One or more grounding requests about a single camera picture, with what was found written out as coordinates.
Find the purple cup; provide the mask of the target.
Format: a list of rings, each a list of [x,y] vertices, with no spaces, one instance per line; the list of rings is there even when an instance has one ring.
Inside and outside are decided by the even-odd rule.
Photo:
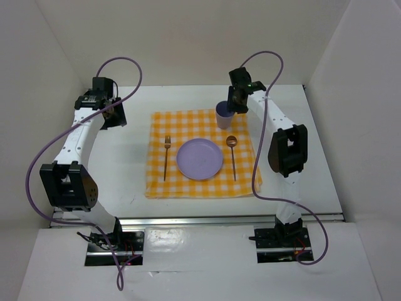
[[[227,109],[227,101],[221,101],[216,105],[216,122],[220,129],[226,130],[230,127],[234,112]]]

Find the copper spoon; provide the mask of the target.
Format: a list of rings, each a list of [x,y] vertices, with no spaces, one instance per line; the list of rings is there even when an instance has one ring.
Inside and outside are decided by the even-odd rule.
[[[231,149],[232,171],[233,171],[234,180],[236,180],[236,163],[235,163],[235,157],[234,157],[234,148],[235,148],[235,146],[237,146],[237,138],[233,135],[228,136],[226,139],[226,144]]]

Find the copper fork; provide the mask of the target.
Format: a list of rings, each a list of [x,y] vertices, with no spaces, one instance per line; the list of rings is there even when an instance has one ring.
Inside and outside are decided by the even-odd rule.
[[[164,141],[164,148],[165,148],[165,159],[164,159],[164,181],[167,177],[167,164],[168,164],[168,157],[169,157],[169,149],[171,147],[171,137],[170,135],[165,136]]]

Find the purple plate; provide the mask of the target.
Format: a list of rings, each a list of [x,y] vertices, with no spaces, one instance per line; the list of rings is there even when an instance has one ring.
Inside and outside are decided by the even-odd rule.
[[[211,140],[197,138],[181,145],[177,151],[176,163],[185,177],[203,181],[214,177],[221,170],[223,154]]]

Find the yellow checkered cloth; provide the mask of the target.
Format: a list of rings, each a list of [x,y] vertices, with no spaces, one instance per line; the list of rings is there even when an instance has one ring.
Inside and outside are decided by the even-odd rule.
[[[145,196],[236,198],[260,189],[247,118],[234,116],[228,129],[215,111],[155,112],[151,116]]]

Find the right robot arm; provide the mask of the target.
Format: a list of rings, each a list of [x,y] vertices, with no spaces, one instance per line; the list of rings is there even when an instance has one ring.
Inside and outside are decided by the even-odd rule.
[[[229,72],[231,85],[227,97],[227,110],[245,114],[252,110],[261,120],[266,119],[263,129],[270,138],[267,159],[273,172],[278,175],[281,199],[299,202],[300,173],[308,158],[308,130],[305,125],[296,125],[267,96],[248,96],[266,91],[260,81],[252,81],[244,67]]]

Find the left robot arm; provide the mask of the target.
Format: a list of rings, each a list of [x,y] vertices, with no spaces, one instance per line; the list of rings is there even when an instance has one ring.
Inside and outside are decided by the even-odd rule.
[[[92,230],[99,226],[104,234],[102,243],[109,250],[117,250],[124,243],[119,220],[100,204],[99,188],[88,172],[88,161],[96,136],[101,130],[123,127],[127,124],[123,105],[119,104],[87,120],[91,114],[121,100],[114,93],[117,84],[106,77],[94,77],[92,88],[75,102],[73,125],[77,128],[68,134],[63,148],[51,164],[39,170],[50,205],[70,212]]]

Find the aluminium table frame rail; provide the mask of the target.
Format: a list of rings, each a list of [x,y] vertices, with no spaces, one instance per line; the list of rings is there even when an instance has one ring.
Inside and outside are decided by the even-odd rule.
[[[301,85],[276,85],[275,104],[308,129],[308,160],[299,180],[301,203],[325,222],[342,222],[343,211],[326,157]],[[227,87],[142,87],[124,104],[128,124],[99,132],[89,172],[100,190],[99,201],[124,226],[234,224],[270,222],[276,203],[254,197],[233,199],[149,199],[145,197],[145,166],[150,117],[159,111],[214,108],[225,100]]]

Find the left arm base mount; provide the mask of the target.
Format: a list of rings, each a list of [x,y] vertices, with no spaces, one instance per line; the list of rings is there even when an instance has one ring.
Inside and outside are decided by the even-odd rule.
[[[143,249],[145,244],[144,231],[123,231],[120,223],[117,223],[113,233],[107,234],[111,246],[101,234],[90,233],[84,235],[76,233],[87,243],[86,267],[105,267],[115,264],[112,251],[115,252],[117,262],[121,266],[139,266],[143,264]]]

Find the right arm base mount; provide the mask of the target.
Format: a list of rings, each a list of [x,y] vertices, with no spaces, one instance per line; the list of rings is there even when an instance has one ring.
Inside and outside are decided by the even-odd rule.
[[[314,260],[309,233],[301,218],[291,224],[275,218],[273,228],[256,228],[248,240],[255,242],[258,263]]]

